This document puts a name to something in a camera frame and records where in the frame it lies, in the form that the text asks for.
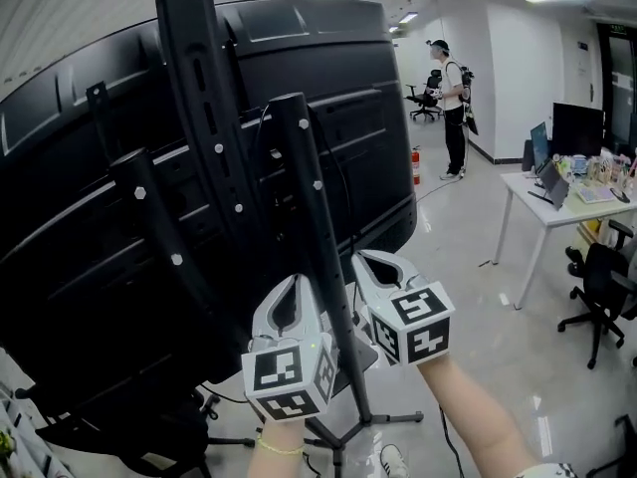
white t-shirt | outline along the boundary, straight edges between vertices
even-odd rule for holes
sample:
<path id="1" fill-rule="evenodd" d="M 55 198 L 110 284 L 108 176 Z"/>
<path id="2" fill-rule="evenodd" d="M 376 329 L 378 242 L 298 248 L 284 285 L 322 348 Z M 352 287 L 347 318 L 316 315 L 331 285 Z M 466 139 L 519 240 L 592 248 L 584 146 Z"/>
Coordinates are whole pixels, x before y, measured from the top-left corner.
<path id="1" fill-rule="evenodd" d="M 462 72 L 460 67 L 454 61 L 447 59 L 442 65 L 442 83 L 440 88 L 443 94 L 451 92 L 451 90 L 457 85 L 462 85 Z M 448 110 L 454 110 L 462 106 L 462 101 L 458 96 L 442 100 L 442 109 L 446 112 Z"/>

tiled floor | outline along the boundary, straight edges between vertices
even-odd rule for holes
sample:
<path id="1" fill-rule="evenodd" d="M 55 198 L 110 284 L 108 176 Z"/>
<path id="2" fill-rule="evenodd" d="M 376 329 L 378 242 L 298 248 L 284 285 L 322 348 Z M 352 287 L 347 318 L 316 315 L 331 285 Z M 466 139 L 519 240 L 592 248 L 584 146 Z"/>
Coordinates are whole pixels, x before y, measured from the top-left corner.
<path id="1" fill-rule="evenodd" d="M 438 175 L 447 164 L 442 122 L 409 122 L 411 140 L 421 146 L 422 184 L 418 195 L 442 184 Z M 556 331 L 557 322 L 578 314 L 579 302 L 568 292 L 576 280 L 565 271 L 563 249 L 574 228 L 551 234 L 528 303 L 522 311 L 503 306 L 500 294 L 513 299 L 521 285 L 539 225 L 514 202 L 510 231 L 498 267 L 478 266 L 491 258 L 498 237 L 505 189 L 499 174 L 519 165 L 492 166 L 469 151 L 467 176 L 424 198 L 418 206 L 418 228 L 400 255 L 413 261 L 423 274 L 440 280 L 457 313 L 452 323 L 452 356 L 518 421 L 531 448 L 544 461 L 565 461 L 580 476 L 591 467 L 615 458 L 621 437 L 613 426 L 624 413 L 635 414 L 637 371 L 630 361 L 637 355 L 637 325 L 619 323 L 626 345 L 617 350 L 612 336 L 604 337 L 597 368 L 586 363 L 591 347 L 589 326 Z M 438 407 L 413 367 L 389 368 L 381 360 L 366 374 L 374 413 L 424 412 L 420 424 L 374 426 L 347 446 L 345 477 L 381 477 L 377 454 L 387 443 L 397 444 L 406 455 L 414 477 L 456 477 L 458 470 L 447 447 Z M 219 392 L 240 397 L 238 376 L 216 386 Z M 251 409 L 222 401 L 220 418 L 211 424 L 214 436 L 250 437 L 257 420 Z M 349 389 L 339 395 L 324 417 L 337 435 L 355 422 Z M 468 478 L 476 467 L 452 430 Z M 115 459 L 66 452 L 77 476 L 135 476 Z M 332 476 L 329 455 L 310 450 L 313 465 Z M 250 450 L 210 447 L 208 463 L 216 477 L 245 476 Z M 303 476 L 313 476 L 304 466 Z"/>

white desk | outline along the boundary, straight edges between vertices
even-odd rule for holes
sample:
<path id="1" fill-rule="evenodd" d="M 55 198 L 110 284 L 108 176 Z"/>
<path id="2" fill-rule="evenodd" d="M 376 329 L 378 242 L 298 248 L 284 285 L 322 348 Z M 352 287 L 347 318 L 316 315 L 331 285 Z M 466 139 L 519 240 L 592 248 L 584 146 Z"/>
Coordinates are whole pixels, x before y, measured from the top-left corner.
<path id="1" fill-rule="evenodd" d="M 513 200 L 514 195 L 542 224 L 539 237 L 535 243 L 535 249 L 531 255 L 531 263 L 527 269 L 522 290 L 516 302 L 516 308 L 518 310 L 525 305 L 527 294 L 529 293 L 529 287 L 531 286 L 531 282 L 535 274 L 537 262 L 541 256 L 546 239 L 553 228 L 564 225 L 572 225 L 573 223 L 579 223 L 589 219 L 602 218 L 612 214 L 634 211 L 637 209 L 637 197 L 635 196 L 633 196 L 630 203 L 623 203 L 619 200 L 614 200 L 612 202 L 585 204 L 581 201 L 577 194 L 571 190 L 564 201 L 564 204 L 557 211 L 553 205 L 529 195 L 529 191 L 537 193 L 538 195 L 544 195 L 544 190 L 535 187 L 535 180 L 532 178 L 525 178 L 524 173 L 503 173 L 501 178 L 507 186 L 507 202 L 505 204 L 505 213 L 502 218 L 502 227 L 500 228 L 500 237 L 498 239 L 498 245 L 496 246 L 496 253 L 494 254 L 492 261 L 493 264 L 497 265 L 500 262 L 500 255 L 502 254 L 502 248 L 507 234 L 507 226 L 509 225 L 511 201 Z"/>

person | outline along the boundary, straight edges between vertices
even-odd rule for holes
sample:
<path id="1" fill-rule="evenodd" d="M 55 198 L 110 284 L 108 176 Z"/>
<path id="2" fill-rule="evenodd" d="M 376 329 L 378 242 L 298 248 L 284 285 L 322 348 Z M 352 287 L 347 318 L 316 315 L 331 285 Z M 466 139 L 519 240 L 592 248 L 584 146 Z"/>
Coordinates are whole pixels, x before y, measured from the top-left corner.
<path id="1" fill-rule="evenodd" d="M 567 464 L 540 464 L 514 420 L 466 375 L 449 355 L 418 365 L 483 478 L 574 478 Z M 250 463 L 248 478 L 297 478 L 303 459 L 303 421 L 267 421 Z M 389 444 L 380 453 L 389 478 L 409 478 L 400 450 Z"/>
<path id="2" fill-rule="evenodd" d="M 460 175 L 465 166 L 465 106 L 460 100 L 464 85 L 460 66 L 449 58 L 449 45 L 442 40 L 431 44 L 431 58 L 442 64 L 442 83 L 437 91 L 445 117 L 445 142 L 449 151 L 449 168 L 442 180 Z"/>

